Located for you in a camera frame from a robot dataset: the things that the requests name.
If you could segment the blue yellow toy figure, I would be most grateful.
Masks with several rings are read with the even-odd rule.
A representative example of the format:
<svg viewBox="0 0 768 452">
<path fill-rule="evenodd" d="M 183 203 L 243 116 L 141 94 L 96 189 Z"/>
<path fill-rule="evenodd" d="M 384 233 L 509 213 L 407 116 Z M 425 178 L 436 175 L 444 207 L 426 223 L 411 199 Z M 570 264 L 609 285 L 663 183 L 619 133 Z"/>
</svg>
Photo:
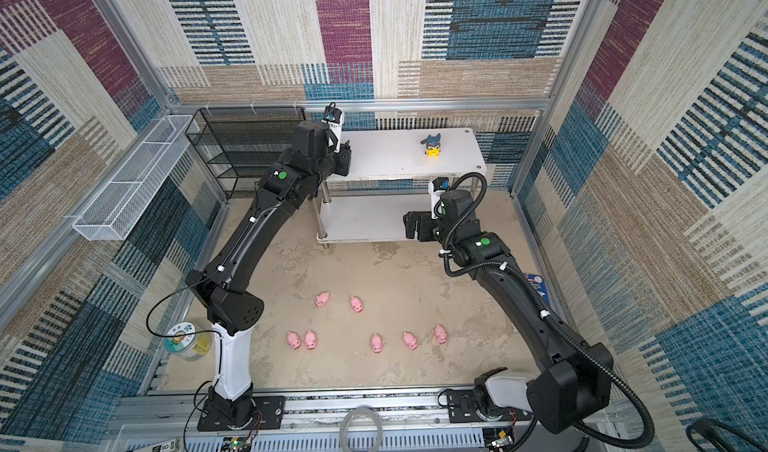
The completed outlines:
<svg viewBox="0 0 768 452">
<path fill-rule="evenodd" d="M 421 140 L 421 144 L 425 147 L 425 154 L 428 157 L 438 157 L 441 150 L 441 134 L 429 134 Z"/>
</svg>

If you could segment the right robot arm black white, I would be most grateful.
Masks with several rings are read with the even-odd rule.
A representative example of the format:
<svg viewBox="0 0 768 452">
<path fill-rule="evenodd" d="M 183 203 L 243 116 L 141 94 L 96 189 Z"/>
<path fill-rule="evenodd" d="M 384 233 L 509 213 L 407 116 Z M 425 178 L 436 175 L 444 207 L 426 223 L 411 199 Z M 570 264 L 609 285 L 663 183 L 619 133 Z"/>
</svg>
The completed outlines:
<svg viewBox="0 0 768 452">
<path fill-rule="evenodd" d="M 512 407 L 529 410 L 550 433 L 575 428 L 585 436 L 623 449 L 651 444 L 655 426 L 648 408 L 615 372 L 611 352 L 601 343 L 589 344 L 554 312 L 519 268 L 509 247 L 494 232 L 482 229 L 475 212 L 487 190 L 478 194 L 462 188 L 468 179 L 481 185 L 479 172 L 456 180 L 438 177 L 428 186 L 431 207 L 404 215 L 405 234 L 420 242 L 436 241 L 446 274 L 469 276 L 499 304 L 529 347 L 539 375 L 525 384 L 525 397 Z M 609 436 L 585 420 L 609 405 L 618 389 L 637 411 L 642 424 L 634 438 Z"/>
</svg>

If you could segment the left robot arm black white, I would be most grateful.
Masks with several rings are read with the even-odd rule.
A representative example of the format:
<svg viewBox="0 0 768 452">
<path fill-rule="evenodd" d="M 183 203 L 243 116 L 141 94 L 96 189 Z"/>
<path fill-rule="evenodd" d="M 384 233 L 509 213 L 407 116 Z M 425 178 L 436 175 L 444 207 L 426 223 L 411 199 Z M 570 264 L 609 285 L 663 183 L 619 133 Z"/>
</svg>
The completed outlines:
<svg viewBox="0 0 768 452">
<path fill-rule="evenodd" d="M 298 123 L 291 146 L 259 180 L 250 208 L 222 250 L 185 278 L 218 340 L 215 375 L 197 425 L 200 432 L 243 430 L 262 417 L 253 399 L 249 360 L 252 334 L 265 305 L 247 287 L 282 226 L 317 196 L 329 176 L 348 174 L 351 148 L 340 136 L 338 124 Z"/>
</svg>

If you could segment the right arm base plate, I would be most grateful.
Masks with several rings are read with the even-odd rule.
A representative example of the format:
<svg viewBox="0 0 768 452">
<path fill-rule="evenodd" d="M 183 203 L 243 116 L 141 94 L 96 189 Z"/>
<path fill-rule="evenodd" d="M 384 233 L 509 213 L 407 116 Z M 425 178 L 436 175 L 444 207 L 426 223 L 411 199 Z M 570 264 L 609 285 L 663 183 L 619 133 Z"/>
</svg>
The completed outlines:
<svg viewBox="0 0 768 452">
<path fill-rule="evenodd" d="M 490 396 L 478 389 L 446 388 L 438 393 L 437 404 L 446 409 L 451 423 L 530 421 L 528 411 L 501 407 Z"/>
</svg>

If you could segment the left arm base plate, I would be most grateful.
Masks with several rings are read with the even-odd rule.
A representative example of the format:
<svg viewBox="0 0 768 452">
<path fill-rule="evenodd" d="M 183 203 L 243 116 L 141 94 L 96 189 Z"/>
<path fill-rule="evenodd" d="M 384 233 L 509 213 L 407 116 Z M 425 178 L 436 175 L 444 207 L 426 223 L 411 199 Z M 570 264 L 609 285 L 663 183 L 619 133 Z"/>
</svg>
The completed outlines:
<svg viewBox="0 0 768 452">
<path fill-rule="evenodd" d="M 241 397 L 232 401 L 214 395 L 204 401 L 196 430 L 277 430 L 282 424 L 284 403 L 283 396 Z"/>
</svg>

